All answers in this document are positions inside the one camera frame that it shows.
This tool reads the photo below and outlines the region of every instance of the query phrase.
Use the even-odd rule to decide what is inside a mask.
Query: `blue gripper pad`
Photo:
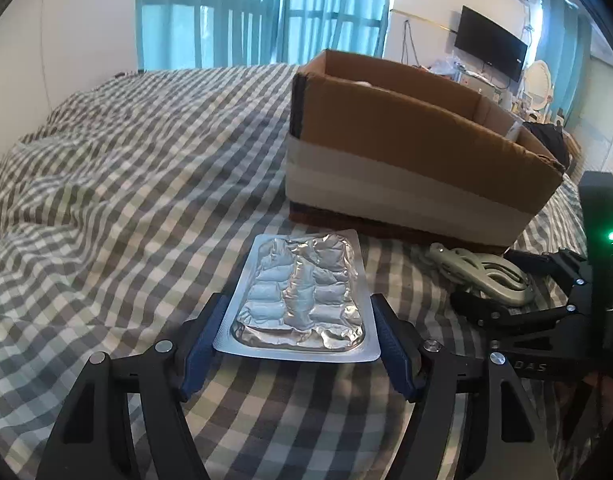
[[[175,353],[176,368],[178,373],[182,372],[182,382],[178,388],[182,402],[189,400],[204,385],[215,354],[213,339],[218,334],[229,300],[228,296],[213,294],[200,315],[182,325],[186,333]]]
[[[413,384],[413,367],[411,360],[401,346],[397,336],[389,326],[380,307],[373,300],[373,313],[377,327],[377,338],[380,342],[381,358],[394,389],[407,399],[412,399],[417,389]]]

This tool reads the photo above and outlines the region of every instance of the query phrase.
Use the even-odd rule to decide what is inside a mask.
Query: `teal curtain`
[[[542,59],[555,86],[551,110],[561,108],[568,118],[576,103],[577,88],[590,58],[589,18],[567,0],[542,0],[544,18],[536,59]]]
[[[284,0],[278,60],[305,63],[323,48],[382,56],[389,0]]]
[[[136,0],[139,66],[269,63],[279,11],[280,0]]]
[[[140,68],[303,63],[323,48],[381,56],[389,0],[136,0]]]

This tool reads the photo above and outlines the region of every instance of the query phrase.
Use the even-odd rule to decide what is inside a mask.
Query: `mirror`
[[[526,69],[524,92],[531,97],[533,110],[538,111],[546,106],[548,96],[551,95],[551,72],[541,59]]]

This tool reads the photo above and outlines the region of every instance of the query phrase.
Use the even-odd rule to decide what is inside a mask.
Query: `silver foil blister pack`
[[[377,359],[357,233],[258,235],[214,348],[295,361]]]

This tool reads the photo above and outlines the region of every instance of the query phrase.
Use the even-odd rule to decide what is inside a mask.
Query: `black cloth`
[[[558,162],[568,169],[571,164],[569,149],[566,147],[561,128],[553,124],[524,123],[525,128],[537,137],[544,147],[549,150]]]

